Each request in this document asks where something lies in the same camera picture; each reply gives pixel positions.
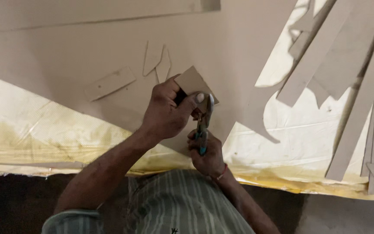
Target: hairy arm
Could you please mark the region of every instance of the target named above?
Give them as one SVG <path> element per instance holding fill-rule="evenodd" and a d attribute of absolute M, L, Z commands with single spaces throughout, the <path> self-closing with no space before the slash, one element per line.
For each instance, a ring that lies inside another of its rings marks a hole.
<path fill-rule="evenodd" d="M 69 209 L 95 210 L 110 197 L 133 164 L 157 143 L 142 130 L 137 130 L 70 181 L 58 200 L 55 213 Z"/>
<path fill-rule="evenodd" d="M 236 181 L 229 169 L 219 180 L 216 179 L 225 169 L 221 141 L 209 132 L 206 153 L 204 156 L 200 156 L 197 151 L 200 141 L 194 140 L 195 132 L 196 130 L 193 130 L 187 136 L 190 139 L 188 143 L 194 167 L 203 175 L 213 178 L 255 233 L 278 234 L 279 231 L 275 224 L 253 200 L 251 195 Z"/>
<path fill-rule="evenodd" d="M 145 152 L 180 133 L 204 95 L 190 95 L 177 106 L 174 99 L 179 89 L 174 77 L 153 88 L 141 127 L 70 181 L 60 195 L 55 214 L 69 209 L 96 209 Z"/>
<path fill-rule="evenodd" d="M 279 233 L 275 224 L 236 181 L 229 169 L 216 183 L 255 233 Z"/>

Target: man's right hand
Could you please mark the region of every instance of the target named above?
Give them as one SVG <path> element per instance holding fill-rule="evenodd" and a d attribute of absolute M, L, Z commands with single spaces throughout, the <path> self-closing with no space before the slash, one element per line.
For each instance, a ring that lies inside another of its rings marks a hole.
<path fill-rule="evenodd" d="M 194 139 L 197 130 L 193 130 L 187 136 L 189 140 L 190 157 L 194 167 L 203 175 L 211 178 L 219 177 L 224 171 L 223 154 L 221 152 L 221 141 L 215 138 L 209 131 L 207 137 L 207 149 L 203 156 L 199 154 L 200 138 Z"/>

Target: cardboard strip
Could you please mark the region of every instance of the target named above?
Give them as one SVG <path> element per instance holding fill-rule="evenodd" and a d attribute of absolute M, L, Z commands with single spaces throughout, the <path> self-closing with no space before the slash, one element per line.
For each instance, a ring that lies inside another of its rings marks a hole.
<path fill-rule="evenodd" d="M 374 100 L 374 52 L 325 178 L 342 181 Z"/>
<path fill-rule="evenodd" d="M 174 81 L 180 86 L 180 88 L 187 94 L 190 95 L 194 92 L 204 92 L 205 100 L 207 100 L 208 94 L 212 94 L 214 98 L 214 104 L 219 103 L 214 93 L 207 86 L 203 77 L 197 72 L 194 66 L 191 66 L 183 74 L 179 75 Z M 200 103 L 197 108 L 202 112 L 207 111 L 207 102 Z"/>
<path fill-rule="evenodd" d="M 0 1 L 0 31 L 220 10 L 220 0 Z"/>
<path fill-rule="evenodd" d="M 303 58 L 279 92 L 277 99 L 293 107 L 329 51 L 349 16 L 354 0 L 337 0 Z"/>
<path fill-rule="evenodd" d="M 335 100 L 340 99 L 356 82 L 373 42 L 374 0 L 357 0 L 313 79 Z"/>
<path fill-rule="evenodd" d="M 112 73 L 111 75 L 89 84 L 84 89 L 84 92 L 87 99 L 92 102 L 117 91 L 135 80 L 136 78 L 132 74 L 131 69 L 126 66 L 119 71 Z"/>

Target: pliers handle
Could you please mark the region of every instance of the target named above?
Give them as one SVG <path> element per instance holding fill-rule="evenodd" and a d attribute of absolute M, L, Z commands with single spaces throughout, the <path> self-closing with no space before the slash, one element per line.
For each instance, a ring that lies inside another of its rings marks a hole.
<path fill-rule="evenodd" d="M 197 132 L 195 134 L 195 139 L 197 140 L 199 137 L 200 140 L 200 155 L 203 156 L 207 150 L 207 128 L 210 124 L 210 117 L 214 109 L 214 98 L 212 94 L 209 94 L 207 98 L 207 109 L 205 114 L 201 114 L 197 119 Z"/>

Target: striped shirt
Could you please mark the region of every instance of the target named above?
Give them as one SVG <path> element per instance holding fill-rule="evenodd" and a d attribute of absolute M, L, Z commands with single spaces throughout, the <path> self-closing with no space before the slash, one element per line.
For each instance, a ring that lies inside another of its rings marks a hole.
<path fill-rule="evenodd" d="M 252 228 L 211 179 L 192 170 L 129 178 L 125 233 L 250 233 Z M 104 233 L 97 211 L 68 210 L 51 216 L 43 234 Z"/>

